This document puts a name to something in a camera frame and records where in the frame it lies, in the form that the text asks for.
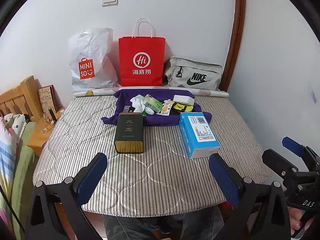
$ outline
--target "gray striped mattress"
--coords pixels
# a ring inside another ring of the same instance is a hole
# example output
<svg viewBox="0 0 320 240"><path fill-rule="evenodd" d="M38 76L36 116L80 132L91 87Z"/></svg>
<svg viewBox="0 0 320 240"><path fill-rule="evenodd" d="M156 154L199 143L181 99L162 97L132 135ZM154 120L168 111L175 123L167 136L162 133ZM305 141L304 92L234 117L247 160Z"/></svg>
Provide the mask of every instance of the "gray striped mattress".
<svg viewBox="0 0 320 240"><path fill-rule="evenodd" d="M210 125L221 144L219 154L239 174L261 183L273 172L262 163L262 149L226 98L196 96L212 113ZM116 109L114 96L73 98L56 123L40 156L33 183L60 183L88 165L97 152L108 167L85 211L127 217L178 214L225 201L208 158L189 159L179 126L145 127L143 154L117 154L116 126L105 125Z"/></svg>

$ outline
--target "metal screw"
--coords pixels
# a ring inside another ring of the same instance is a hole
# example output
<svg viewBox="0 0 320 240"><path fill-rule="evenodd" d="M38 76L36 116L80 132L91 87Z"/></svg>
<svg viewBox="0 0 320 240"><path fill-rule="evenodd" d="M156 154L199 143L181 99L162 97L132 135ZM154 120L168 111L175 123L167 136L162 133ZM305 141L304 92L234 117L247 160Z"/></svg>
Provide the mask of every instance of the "metal screw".
<svg viewBox="0 0 320 240"><path fill-rule="evenodd" d="M273 185L275 185L276 187L281 187L281 184L279 181L274 181L273 182Z"/></svg>
<svg viewBox="0 0 320 240"><path fill-rule="evenodd" d="M66 184L69 184L69 183L71 183L73 181L73 178L72 177L66 177L65 179L64 179L64 182L66 183Z"/></svg>
<svg viewBox="0 0 320 240"><path fill-rule="evenodd" d="M36 187L40 187L40 186L42 186L42 181L41 180L37 181L37 183L36 183Z"/></svg>
<svg viewBox="0 0 320 240"><path fill-rule="evenodd" d="M243 180L245 183L248 183L248 184L252 182L252 179L250 179L249 177L244 177Z"/></svg>

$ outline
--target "purple towel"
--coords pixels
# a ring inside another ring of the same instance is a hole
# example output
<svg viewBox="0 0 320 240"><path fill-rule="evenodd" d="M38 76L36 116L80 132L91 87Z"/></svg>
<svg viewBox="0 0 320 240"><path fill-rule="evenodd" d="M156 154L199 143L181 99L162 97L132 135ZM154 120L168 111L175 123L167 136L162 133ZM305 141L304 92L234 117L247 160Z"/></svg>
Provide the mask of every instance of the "purple towel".
<svg viewBox="0 0 320 240"><path fill-rule="evenodd" d="M123 112L124 106L131 106L132 103L130 99L137 95L151 95L155 99L159 101L164 101L168 99L173 99L174 95L181 96L189 96L195 98L193 94L191 94L187 90L173 90L173 89L122 89L114 94L118 101L116 103L116 111L115 114L110 117L102 117L101 120L104 124L114 124L116 125L118 122L118 115ZM193 106L193 112L202 112L201 106L197 103ZM210 123L212 115L208 112L203 112L205 118L208 123ZM147 115L143 117L143 125L145 126L174 126L179 125L180 116L172 115L172 116L163 116L159 114Z"/></svg>

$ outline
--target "green package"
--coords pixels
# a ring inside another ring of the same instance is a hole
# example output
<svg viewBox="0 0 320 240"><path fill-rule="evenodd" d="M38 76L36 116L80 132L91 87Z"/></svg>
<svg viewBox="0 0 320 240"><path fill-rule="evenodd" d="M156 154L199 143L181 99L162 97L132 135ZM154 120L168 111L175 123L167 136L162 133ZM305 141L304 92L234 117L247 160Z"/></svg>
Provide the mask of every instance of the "green package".
<svg viewBox="0 0 320 240"><path fill-rule="evenodd" d="M157 113L162 110L162 103L150 95L144 97L143 104Z"/></svg>

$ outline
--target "person's hand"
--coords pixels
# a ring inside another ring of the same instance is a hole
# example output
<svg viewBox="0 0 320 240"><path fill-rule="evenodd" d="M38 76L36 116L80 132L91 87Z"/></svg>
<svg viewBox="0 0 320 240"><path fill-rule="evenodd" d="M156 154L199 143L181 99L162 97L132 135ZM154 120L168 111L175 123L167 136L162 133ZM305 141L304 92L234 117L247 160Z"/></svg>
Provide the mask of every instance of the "person's hand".
<svg viewBox="0 0 320 240"><path fill-rule="evenodd" d="M300 219L303 216L303 211L297 208L288 207L288 212L289 212L289 218L290 218L291 235L293 235L294 230L298 230L301 228ZM308 220L308 222L304 226L304 230L307 230L312 222L313 222L313 218Z"/></svg>

